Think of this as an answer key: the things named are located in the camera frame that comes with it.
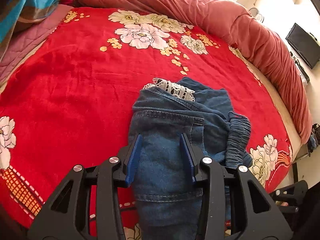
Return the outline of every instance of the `silver bolt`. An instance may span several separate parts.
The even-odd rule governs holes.
[[[75,172],[81,171],[82,170],[82,166],[81,165],[76,165],[76,166],[73,167],[73,170]]]
[[[206,163],[206,164],[212,163],[212,159],[211,159],[210,157],[204,157],[204,158],[202,159],[202,161],[203,161],[204,163]]]
[[[241,172],[247,172],[248,171],[248,168],[246,167],[246,166],[240,166],[239,167],[239,171],[241,171]]]
[[[119,161],[119,158],[118,157],[111,157],[110,159],[109,159],[109,162],[110,163],[117,163]]]

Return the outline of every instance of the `blue jeans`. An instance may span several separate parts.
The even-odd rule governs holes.
[[[252,164],[245,150],[250,123],[232,112],[227,91],[213,90],[188,77],[178,84],[195,91],[194,102],[151,87],[140,91],[132,108],[129,142],[135,133],[143,138],[132,188],[144,240],[195,239],[202,190],[193,188],[184,174],[179,151],[182,133],[221,165]]]

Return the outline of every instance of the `blue striped blanket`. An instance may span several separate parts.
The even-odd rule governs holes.
[[[59,0],[9,0],[0,14],[0,61],[14,31],[30,26],[49,16]]]

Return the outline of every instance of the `yellow flower print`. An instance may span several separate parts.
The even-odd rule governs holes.
[[[76,17],[77,17],[77,12],[69,11],[64,22],[68,23]]]
[[[175,59],[172,59],[171,62],[175,65],[177,65],[178,67],[181,67],[181,63],[176,61]]]
[[[115,49],[116,48],[121,49],[122,45],[117,42],[117,43],[113,43],[112,47],[114,47]]]
[[[107,42],[110,42],[110,43],[118,43],[119,40],[117,40],[116,38],[112,38],[112,39],[109,39],[107,40]]]
[[[174,39],[169,39],[168,43],[171,47],[174,47],[174,48],[178,47],[178,43]]]
[[[203,43],[205,46],[213,46],[212,41],[209,41],[209,39],[207,38],[207,36],[202,35],[202,34],[196,34],[197,36],[199,36],[199,39],[203,40]]]
[[[171,51],[173,54],[180,56],[181,51],[178,51],[177,49],[172,49]]]
[[[170,56],[170,54],[172,54],[172,52],[170,51],[171,48],[170,49],[169,48],[161,49],[160,50],[161,54],[166,55],[166,56]]]

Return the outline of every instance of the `black tv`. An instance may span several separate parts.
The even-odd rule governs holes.
[[[320,60],[320,46],[296,23],[293,25],[285,39],[311,69]]]

